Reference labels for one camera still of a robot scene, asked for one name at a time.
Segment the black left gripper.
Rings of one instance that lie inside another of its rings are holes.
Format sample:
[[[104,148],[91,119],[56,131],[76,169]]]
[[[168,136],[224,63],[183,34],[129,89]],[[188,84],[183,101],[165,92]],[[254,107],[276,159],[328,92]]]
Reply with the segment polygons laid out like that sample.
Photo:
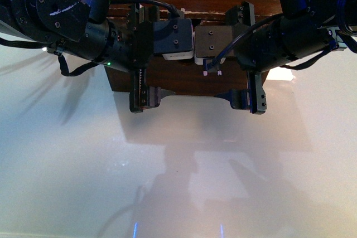
[[[127,85],[129,93],[129,109],[133,113],[141,113],[145,109],[159,107],[161,99],[175,95],[172,90],[146,85],[146,69],[153,58],[153,23],[160,21],[158,6],[130,5],[126,28],[116,27],[111,68],[130,74]]]

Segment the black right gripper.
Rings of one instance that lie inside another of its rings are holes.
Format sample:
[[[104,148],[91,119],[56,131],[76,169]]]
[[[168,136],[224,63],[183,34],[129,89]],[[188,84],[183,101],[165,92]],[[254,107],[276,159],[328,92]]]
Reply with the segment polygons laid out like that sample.
[[[233,27],[233,37],[242,35],[255,24],[254,6],[242,2],[226,11],[225,24]],[[215,98],[227,100],[232,109],[248,110],[252,114],[264,114],[267,109],[266,93],[263,89],[262,72],[256,70],[256,60],[250,51],[252,33],[242,37],[232,49],[239,66],[247,74],[245,89],[231,89],[228,92],[216,94]]]

